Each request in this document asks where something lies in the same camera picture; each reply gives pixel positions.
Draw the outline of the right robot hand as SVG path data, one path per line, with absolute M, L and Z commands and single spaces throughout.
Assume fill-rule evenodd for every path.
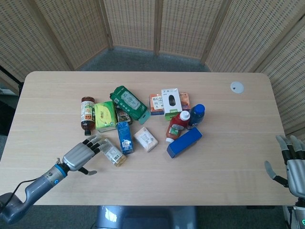
M 286 178 L 277 175 L 269 161 L 264 162 L 265 170 L 269 177 L 289 188 L 290 193 L 297 198 L 305 197 L 305 144 L 294 135 L 286 138 L 277 135 L 276 140 L 281 148 L 285 168 Z

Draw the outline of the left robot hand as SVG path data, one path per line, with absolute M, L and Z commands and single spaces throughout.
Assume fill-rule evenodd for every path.
M 101 142 L 102 137 L 100 134 L 86 138 L 66 153 L 62 158 L 62 162 L 67 165 L 70 171 L 79 171 L 88 176 L 95 175 L 97 173 L 96 170 L 89 171 L 83 166 L 99 153 L 97 148 L 101 145 Z

